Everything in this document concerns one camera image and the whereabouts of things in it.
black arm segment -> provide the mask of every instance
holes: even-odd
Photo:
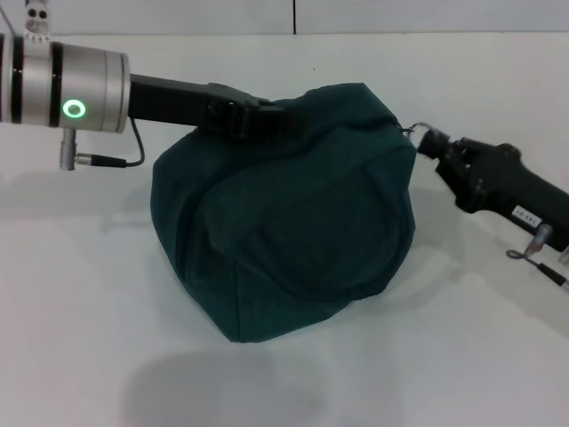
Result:
[[[129,116],[193,125],[239,140],[280,133],[290,118],[273,102],[225,85],[131,75]]]
[[[466,138],[449,142],[433,130],[423,137],[419,152],[440,159],[437,172],[463,211],[496,212],[532,234],[548,224],[553,227],[548,245],[560,252],[569,246],[569,194],[525,168],[512,145]]]

drawstring bag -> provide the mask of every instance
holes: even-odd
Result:
[[[261,342],[382,292],[414,220],[415,149],[361,84],[277,104],[301,137],[195,130],[154,165],[151,213],[181,283],[229,340]]]

green led ring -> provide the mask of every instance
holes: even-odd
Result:
[[[79,108],[79,111],[76,113],[72,113],[70,109],[72,107]],[[83,104],[80,100],[69,100],[65,104],[63,104],[63,114],[65,114],[69,118],[79,118],[85,115],[87,108],[85,104]]]

white label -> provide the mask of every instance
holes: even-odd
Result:
[[[519,205],[516,206],[516,208],[512,211],[512,215],[535,228],[537,228],[537,226],[541,223],[541,218],[539,216],[531,213]]]

silver metal housing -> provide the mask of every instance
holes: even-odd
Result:
[[[22,124],[122,132],[128,116],[131,90],[127,56],[60,44],[59,91],[54,83],[59,78],[55,76],[54,43],[38,43],[24,38],[23,66],[19,72],[14,69],[14,57],[17,55],[14,39],[4,36],[0,76],[2,121],[19,123],[12,111],[12,96],[19,92],[14,83],[14,73],[21,73]],[[80,117],[70,117],[64,111],[66,102],[73,100],[84,105],[85,112]]]

